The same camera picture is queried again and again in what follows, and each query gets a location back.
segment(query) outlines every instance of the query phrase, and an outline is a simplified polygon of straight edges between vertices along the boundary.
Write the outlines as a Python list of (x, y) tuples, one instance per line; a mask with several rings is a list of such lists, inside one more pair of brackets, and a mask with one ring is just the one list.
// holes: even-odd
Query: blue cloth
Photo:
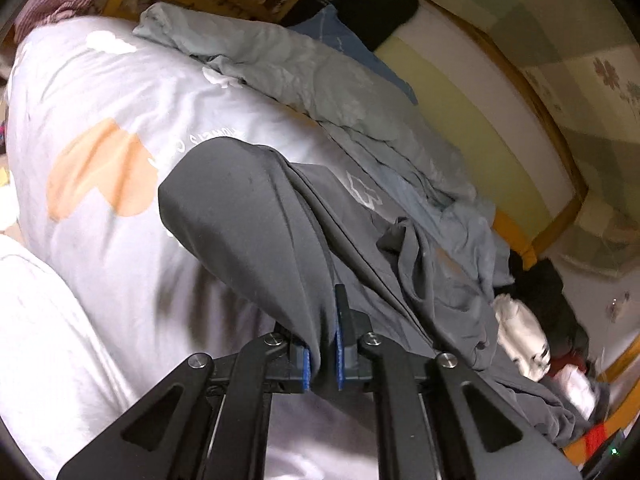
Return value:
[(314, 17), (306, 20), (306, 22), (289, 27), (289, 30), (318, 40), (326, 46), (330, 46), (332, 49), (356, 60), (373, 73), (396, 85), (414, 105), (418, 104), (418, 99), (415, 98), (414, 90), (409, 83), (400, 79), (393, 70), (364, 46), (360, 38), (338, 19), (338, 11), (334, 6), (326, 6)]

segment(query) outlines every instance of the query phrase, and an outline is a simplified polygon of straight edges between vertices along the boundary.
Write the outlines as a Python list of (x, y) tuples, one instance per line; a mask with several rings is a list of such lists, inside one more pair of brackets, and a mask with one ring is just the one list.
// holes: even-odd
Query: dark gray cloth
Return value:
[(455, 352), (552, 442), (574, 415), (497, 345), (491, 306), (433, 239), (358, 204), (323, 166), (220, 137), (193, 148), (158, 190), (162, 222), (205, 268), (302, 338), (317, 372), (336, 329), (334, 285), (409, 351)]

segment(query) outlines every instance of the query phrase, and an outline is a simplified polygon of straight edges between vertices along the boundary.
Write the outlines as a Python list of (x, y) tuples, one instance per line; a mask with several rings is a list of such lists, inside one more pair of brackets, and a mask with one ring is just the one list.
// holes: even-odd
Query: gray blanket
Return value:
[(308, 114), (493, 297), (511, 283), (507, 244), (491, 231), (460, 152), (393, 84), (279, 25), (155, 4), (134, 34), (176, 48)]
[[(209, 179), (214, 186), (194, 184)], [(580, 420), (522, 377), (497, 345), (494, 311), (409, 218), (390, 223), (358, 204), (324, 167), (291, 164), (273, 148), (208, 140), (158, 190), (162, 222), (209, 272), (300, 336), (314, 371), (336, 330), (335, 283), (377, 332), (433, 357), (467, 363), (550, 441)]]

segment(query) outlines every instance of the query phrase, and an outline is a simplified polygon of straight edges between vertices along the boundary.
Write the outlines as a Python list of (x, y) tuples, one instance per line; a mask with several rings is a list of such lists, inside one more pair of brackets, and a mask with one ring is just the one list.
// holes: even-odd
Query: orange heart print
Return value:
[(94, 187), (118, 216), (145, 211), (156, 195), (158, 170), (136, 134), (105, 119), (76, 137), (56, 159), (47, 181), (49, 217), (68, 218)]

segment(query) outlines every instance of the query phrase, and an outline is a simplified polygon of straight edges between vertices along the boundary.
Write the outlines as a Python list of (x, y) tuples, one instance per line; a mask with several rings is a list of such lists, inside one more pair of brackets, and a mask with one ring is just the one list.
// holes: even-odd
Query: silver bolt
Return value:
[(204, 368), (209, 362), (209, 356), (206, 354), (194, 354), (187, 361), (191, 368)]
[(264, 336), (264, 342), (269, 346), (280, 346), (284, 343), (284, 338), (282, 334), (278, 334), (277, 332), (271, 332)]
[(455, 368), (458, 365), (458, 358), (450, 354), (449, 352), (444, 352), (444, 354), (440, 354), (436, 357), (436, 361), (443, 368)]
[(376, 334), (375, 332), (367, 332), (362, 337), (362, 339), (364, 343), (369, 346), (378, 346), (380, 345), (380, 343), (382, 343), (382, 341), (380, 341), (380, 338), (378, 337), (378, 334)]

